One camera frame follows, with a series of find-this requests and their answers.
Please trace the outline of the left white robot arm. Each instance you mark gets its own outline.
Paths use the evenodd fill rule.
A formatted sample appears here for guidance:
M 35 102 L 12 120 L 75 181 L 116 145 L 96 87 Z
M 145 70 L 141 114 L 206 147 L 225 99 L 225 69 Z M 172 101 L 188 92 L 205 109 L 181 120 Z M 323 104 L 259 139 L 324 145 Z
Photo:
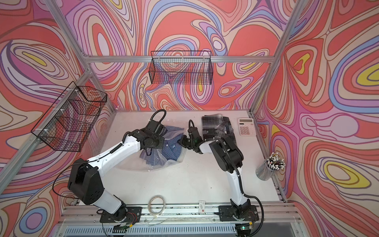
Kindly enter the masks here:
M 144 128 L 125 133 L 119 143 L 105 152 L 86 161 L 75 161 L 68 189 L 86 205 L 94 205 L 109 214 L 125 216 L 123 201 L 104 188 L 102 178 L 116 165 L 141 150 L 162 149 L 165 131 L 167 129 L 161 121 L 151 119 Z

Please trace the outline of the small white tag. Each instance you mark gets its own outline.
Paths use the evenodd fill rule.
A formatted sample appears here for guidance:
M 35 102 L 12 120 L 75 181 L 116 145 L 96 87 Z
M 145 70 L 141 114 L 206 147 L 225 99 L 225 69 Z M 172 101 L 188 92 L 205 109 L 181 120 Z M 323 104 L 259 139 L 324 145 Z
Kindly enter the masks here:
M 200 200 L 198 203 L 198 213 L 199 214 L 205 213 L 205 201 L 204 200 Z

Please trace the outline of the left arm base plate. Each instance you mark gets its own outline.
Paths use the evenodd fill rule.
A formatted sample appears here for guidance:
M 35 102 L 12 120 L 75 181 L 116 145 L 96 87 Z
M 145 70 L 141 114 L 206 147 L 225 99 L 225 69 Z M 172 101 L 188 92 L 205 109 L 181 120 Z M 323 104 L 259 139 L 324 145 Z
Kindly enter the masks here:
M 126 206 L 121 207 L 114 214 L 103 211 L 100 217 L 100 223 L 129 223 L 135 224 L 140 221 L 142 207 L 140 206 Z

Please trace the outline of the white pink calculator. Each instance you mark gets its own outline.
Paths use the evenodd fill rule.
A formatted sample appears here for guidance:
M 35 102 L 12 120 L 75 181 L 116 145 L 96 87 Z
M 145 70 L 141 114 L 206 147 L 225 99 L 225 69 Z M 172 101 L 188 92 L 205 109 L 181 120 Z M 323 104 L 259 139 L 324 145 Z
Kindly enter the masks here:
M 252 118 L 239 118 L 238 130 L 241 136 L 256 136 L 255 124 Z

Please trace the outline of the clear plastic vacuum bag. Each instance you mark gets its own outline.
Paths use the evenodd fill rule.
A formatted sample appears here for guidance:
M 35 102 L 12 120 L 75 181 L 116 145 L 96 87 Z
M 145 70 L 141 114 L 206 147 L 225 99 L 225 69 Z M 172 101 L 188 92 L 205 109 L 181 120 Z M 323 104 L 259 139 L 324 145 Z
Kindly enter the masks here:
M 172 118 L 164 119 L 163 125 L 167 132 L 163 136 L 162 149 L 152 149 L 147 152 L 142 150 L 122 161 L 116 168 L 127 171 L 151 172 L 182 163 L 187 150 L 178 141 L 187 134 L 185 132 L 185 121 Z

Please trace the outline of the aluminium frame rail front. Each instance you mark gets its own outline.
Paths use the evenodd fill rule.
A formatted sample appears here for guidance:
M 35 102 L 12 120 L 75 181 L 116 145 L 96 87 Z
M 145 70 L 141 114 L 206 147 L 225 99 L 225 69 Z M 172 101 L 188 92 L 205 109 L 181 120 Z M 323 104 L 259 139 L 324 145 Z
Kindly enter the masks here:
M 198 212 L 197 203 L 168 204 L 162 214 L 153 216 L 147 205 L 140 209 L 132 227 L 117 223 L 101 223 L 100 211 L 90 206 L 71 206 L 64 209 L 54 237 L 235 237 L 257 230 L 258 237 L 307 237 L 303 221 L 292 204 L 266 202 L 264 216 L 255 223 L 221 221 L 221 203 L 207 203 L 205 212 Z

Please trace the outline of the cup of pens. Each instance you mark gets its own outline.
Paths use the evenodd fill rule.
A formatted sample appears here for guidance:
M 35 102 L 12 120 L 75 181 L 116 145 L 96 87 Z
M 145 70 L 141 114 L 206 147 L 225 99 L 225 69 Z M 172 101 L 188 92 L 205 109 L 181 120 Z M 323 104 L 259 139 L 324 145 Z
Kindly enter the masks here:
M 268 181 L 280 170 L 286 167 L 285 160 L 278 152 L 272 153 L 264 162 L 256 169 L 256 176 L 263 181 Z

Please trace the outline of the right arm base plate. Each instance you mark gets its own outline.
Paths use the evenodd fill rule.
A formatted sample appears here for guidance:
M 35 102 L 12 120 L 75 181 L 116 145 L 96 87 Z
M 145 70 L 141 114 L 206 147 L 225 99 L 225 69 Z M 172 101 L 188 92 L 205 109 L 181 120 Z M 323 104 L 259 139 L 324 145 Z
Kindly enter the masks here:
M 222 222 L 247 221 L 254 223 L 260 220 L 255 205 L 242 208 L 232 207 L 231 205 L 220 205 L 218 206 L 217 213 Z

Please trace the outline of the grey plaid shirt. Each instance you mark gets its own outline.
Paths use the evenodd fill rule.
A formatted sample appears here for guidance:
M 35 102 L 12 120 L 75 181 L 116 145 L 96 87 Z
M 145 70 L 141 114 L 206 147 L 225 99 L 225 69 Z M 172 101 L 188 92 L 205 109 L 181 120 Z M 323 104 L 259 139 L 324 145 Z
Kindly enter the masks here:
M 204 115 L 201 118 L 202 136 L 204 139 L 221 138 L 227 135 L 236 143 L 234 129 L 229 117 L 222 114 Z

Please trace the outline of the blue checked shirt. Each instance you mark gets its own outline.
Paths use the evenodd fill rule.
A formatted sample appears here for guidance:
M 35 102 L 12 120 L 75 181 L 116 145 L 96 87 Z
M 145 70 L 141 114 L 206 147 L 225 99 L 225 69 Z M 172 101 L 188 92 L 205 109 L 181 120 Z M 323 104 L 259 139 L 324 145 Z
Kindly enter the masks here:
M 153 149 L 140 155 L 146 165 L 158 169 L 165 166 L 176 165 L 184 160 L 186 149 L 181 147 L 177 141 L 184 135 L 184 128 L 168 126 L 164 135 L 165 141 L 162 149 Z

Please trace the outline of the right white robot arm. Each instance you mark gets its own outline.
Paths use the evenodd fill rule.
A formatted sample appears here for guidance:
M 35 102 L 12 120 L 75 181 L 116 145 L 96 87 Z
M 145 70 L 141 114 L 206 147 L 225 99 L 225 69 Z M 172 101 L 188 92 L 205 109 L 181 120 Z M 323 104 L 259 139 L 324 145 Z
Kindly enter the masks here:
M 241 177 L 244 156 L 228 135 L 202 139 L 197 128 L 191 127 L 188 129 L 188 135 L 183 135 L 177 143 L 198 154 L 212 154 L 219 168 L 227 174 L 233 216 L 241 219 L 249 212 L 251 202 L 244 193 Z

